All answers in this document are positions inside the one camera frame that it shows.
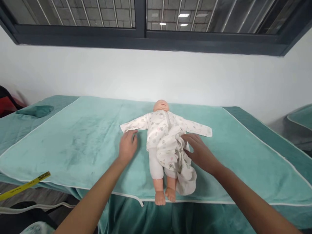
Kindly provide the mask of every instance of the doll leg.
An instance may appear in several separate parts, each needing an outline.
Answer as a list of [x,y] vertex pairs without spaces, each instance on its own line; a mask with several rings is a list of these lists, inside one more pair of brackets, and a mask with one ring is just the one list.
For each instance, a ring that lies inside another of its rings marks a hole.
[[163,194],[163,167],[156,157],[156,148],[149,149],[149,168],[155,188],[155,204],[165,205],[166,198]]
[[175,202],[176,200],[176,180],[178,178],[177,173],[174,171],[170,171],[165,168],[165,174],[167,175],[167,189],[165,192],[166,197],[171,202]]

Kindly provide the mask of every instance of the doll foot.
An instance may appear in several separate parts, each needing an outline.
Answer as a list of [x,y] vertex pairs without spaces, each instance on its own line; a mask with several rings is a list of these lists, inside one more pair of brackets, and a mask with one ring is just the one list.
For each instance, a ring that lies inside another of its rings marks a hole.
[[176,196],[175,196],[176,192],[175,190],[173,190],[172,188],[168,188],[166,189],[165,195],[168,198],[169,201],[171,202],[175,202],[176,200]]
[[163,191],[158,191],[155,194],[155,204],[156,205],[165,205],[166,204],[166,198],[163,194]]

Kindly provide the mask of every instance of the white wall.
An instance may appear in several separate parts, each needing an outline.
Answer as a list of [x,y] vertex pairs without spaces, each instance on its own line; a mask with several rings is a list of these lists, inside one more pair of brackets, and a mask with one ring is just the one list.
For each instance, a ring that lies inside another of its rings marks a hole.
[[312,103],[312,30],[284,58],[15,45],[0,29],[0,85],[46,97],[240,106],[266,124]]

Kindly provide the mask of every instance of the window frame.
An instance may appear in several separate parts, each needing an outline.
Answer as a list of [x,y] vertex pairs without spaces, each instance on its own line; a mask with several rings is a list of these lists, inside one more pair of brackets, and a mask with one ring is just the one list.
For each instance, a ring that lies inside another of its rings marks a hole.
[[312,26],[303,0],[276,35],[149,31],[146,0],[135,0],[136,28],[18,25],[0,4],[0,25],[17,45],[74,46],[284,56]]

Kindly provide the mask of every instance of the window glass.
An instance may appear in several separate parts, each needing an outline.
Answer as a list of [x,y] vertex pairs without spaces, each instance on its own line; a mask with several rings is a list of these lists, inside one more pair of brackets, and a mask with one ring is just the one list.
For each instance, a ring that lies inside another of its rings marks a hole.
[[135,28],[134,0],[2,0],[18,24]]
[[147,0],[147,29],[276,34],[300,0]]

